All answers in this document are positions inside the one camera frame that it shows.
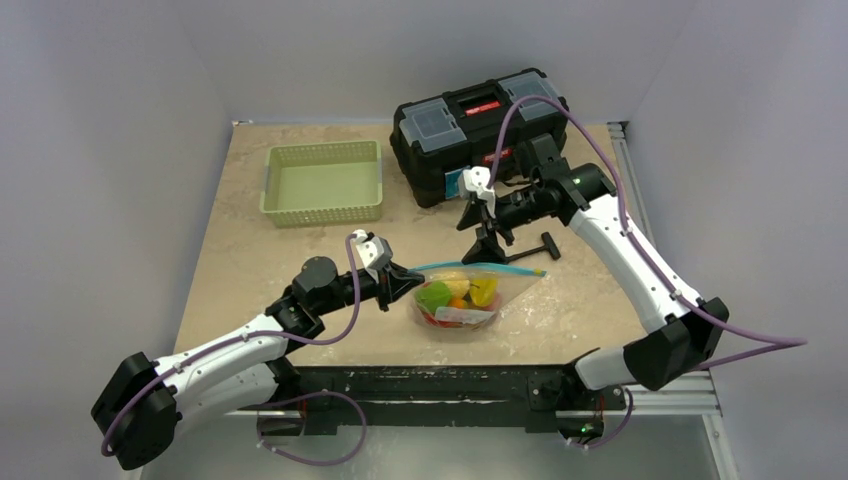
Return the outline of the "clear zip top bag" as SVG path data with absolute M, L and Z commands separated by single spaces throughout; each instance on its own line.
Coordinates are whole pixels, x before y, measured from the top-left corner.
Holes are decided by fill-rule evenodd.
M 542 269 L 495 263 L 442 262 L 414 269 L 424 283 L 412 291 L 412 318 L 434 329 L 480 330 L 502 308 L 547 276 Z

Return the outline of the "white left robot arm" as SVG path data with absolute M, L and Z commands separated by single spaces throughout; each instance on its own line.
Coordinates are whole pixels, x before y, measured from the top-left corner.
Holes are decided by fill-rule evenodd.
M 280 298 L 253 320 L 187 352 L 149 359 L 137 352 L 123 359 L 91 409 L 101 431 L 100 452 L 124 470 L 144 466 L 173 442 L 201 410 L 202 395 L 225 383 L 259 381 L 259 395 L 272 408 L 297 399 L 298 382 L 282 371 L 261 370 L 304 345 L 318 345 L 322 317 L 374 299 L 381 310 L 425 281 L 423 274 L 392 261 L 375 273 L 341 274 L 328 257 L 307 260 Z

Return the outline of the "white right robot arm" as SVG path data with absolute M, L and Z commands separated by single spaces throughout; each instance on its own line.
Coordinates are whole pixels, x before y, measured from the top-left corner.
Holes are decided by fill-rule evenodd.
M 491 169 L 460 174 L 458 190 L 468 204 L 457 227 L 476 234 L 464 262 L 503 262 L 500 238 L 511 241 L 514 228 L 555 217 L 604 263 L 646 333 L 571 362 L 561 381 L 564 399 L 584 407 L 601 389 L 619 384 L 657 391 L 709 360 L 729 319 L 727 306 L 718 297 L 704 300 L 644 242 L 604 171 L 594 163 L 570 167 L 548 134 L 525 142 L 516 161 L 530 183 L 502 197 L 488 185 Z

